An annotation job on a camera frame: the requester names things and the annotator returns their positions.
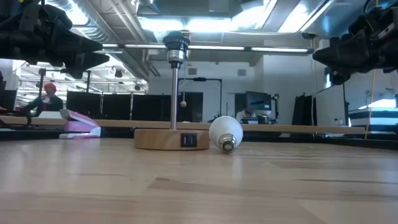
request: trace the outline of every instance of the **white light bulb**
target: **white light bulb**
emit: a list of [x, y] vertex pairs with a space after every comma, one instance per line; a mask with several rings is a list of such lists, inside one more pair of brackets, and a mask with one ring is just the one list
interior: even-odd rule
[[210, 125], [209, 135], [211, 142], [221, 152], [230, 154], [242, 142], [243, 128], [235, 118], [222, 116], [215, 119]]

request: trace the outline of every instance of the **desk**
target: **desk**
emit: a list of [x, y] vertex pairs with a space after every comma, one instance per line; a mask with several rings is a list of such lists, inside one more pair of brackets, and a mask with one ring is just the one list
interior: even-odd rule
[[132, 139], [0, 142], [0, 223], [395, 224], [398, 154], [244, 142], [232, 156]]
[[[26, 118], [0, 116], [8, 124], [25, 124]], [[118, 120], [95, 120], [101, 127], [110, 128], [156, 128], [167, 129], [170, 123], [166, 121], [118, 121]], [[32, 118], [33, 125], [65, 124], [63, 119]], [[265, 131], [279, 133], [334, 133], [334, 134], [364, 134], [365, 129], [360, 127], [326, 127], [326, 126], [301, 126], [301, 125], [269, 125], [269, 124], [242, 124], [244, 131]], [[209, 130], [210, 123], [177, 123], [178, 129]]]

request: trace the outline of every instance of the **ductwork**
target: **ductwork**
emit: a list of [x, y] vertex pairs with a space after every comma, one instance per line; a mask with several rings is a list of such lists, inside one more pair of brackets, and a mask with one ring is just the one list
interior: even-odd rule
[[[80, 29], [80, 32], [102, 44], [122, 42], [87, 0], [47, 0], [47, 2], [56, 5], [64, 11], [70, 11], [72, 9], [72, 2], [74, 2], [84, 11], [86, 17], [89, 19], [88, 24], [86, 24], [87, 28]], [[148, 81], [149, 74], [152, 71], [148, 71], [146, 66], [140, 60], [134, 58], [127, 50], [123, 50], [121, 54], [113, 56], [124, 62], [126, 69], [134, 74], [136, 78]]]

